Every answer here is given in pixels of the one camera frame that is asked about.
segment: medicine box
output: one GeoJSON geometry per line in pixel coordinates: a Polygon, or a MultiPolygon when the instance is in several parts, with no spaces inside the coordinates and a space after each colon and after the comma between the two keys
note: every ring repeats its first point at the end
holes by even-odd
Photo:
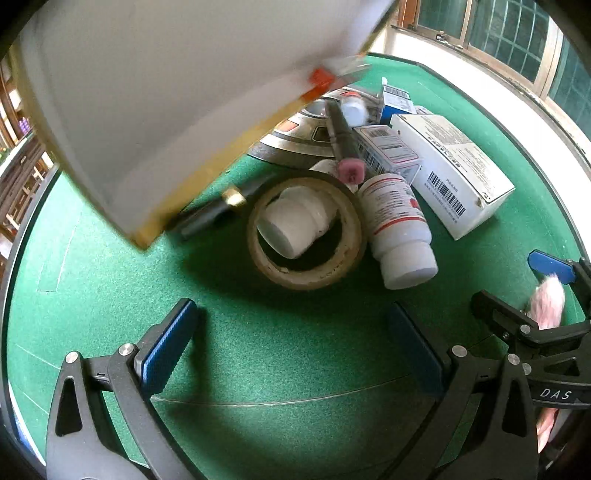
{"type": "Polygon", "coordinates": [[[421,159],[388,125],[368,125],[353,130],[368,175],[397,173],[409,184],[413,182],[421,159]]]}
{"type": "Polygon", "coordinates": [[[441,115],[393,115],[392,129],[422,159],[413,183],[455,240],[515,190],[501,169],[441,115]]]}
{"type": "Polygon", "coordinates": [[[395,113],[417,113],[410,94],[406,90],[391,85],[382,85],[381,97],[384,107],[379,123],[382,125],[388,125],[390,117],[395,113]]]}

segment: white pill bottle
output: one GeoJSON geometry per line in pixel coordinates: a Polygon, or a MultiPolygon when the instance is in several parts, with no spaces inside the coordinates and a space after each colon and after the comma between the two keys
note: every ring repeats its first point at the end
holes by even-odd
{"type": "Polygon", "coordinates": [[[431,230],[407,181],[395,173],[378,175],[358,196],[386,288],[400,290],[433,278],[438,268],[431,230]]]}

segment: metallic round device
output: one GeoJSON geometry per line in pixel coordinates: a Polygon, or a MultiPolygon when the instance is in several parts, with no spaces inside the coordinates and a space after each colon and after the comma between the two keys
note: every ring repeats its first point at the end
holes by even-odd
{"type": "Polygon", "coordinates": [[[254,144],[248,154],[269,163],[301,169],[308,169],[323,158],[333,158],[323,98],[339,99],[349,92],[361,95],[369,112],[369,123],[376,123],[377,96],[359,87],[346,86],[323,95],[282,121],[272,133],[254,144]]]}

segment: bottle label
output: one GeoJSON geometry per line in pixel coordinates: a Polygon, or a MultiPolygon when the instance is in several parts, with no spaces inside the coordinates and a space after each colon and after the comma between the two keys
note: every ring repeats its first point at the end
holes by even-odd
{"type": "Polygon", "coordinates": [[[376,179],[361,192],[360,200],[372,235],[407,220],[427,223],[410,185],[402,178],[376,179]]]}

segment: pill bottle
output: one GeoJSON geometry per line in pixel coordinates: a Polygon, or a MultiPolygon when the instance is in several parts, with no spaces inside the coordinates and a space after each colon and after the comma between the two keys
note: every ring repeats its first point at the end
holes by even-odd
{"type": "MultiPolygon", "coordinates": [[[[338,161],[320,160],[310,170],[337,178],[338,161]]],[[[355,193],[357,185],[347,185],[355,193]]],[[[337,215],[337,207],[326,192],[306,186],[290,187],[270,203],[261,215],[257,228],[265,241],[286,258],[298,258],[324,235],[337,215]]]]}
{"type": "Polygon", "coordinates": [[[377,175],[363,184],[358,196],[386,288],[400,290],[433,278],[438,268],[431,230],[404,177],[377,175]]]}
{"type": "Polygon", "coordinates": [[[368,124],[369,112],[357,92],[345,92],[340,97],[340,110],[351,128],[368,124]]]}

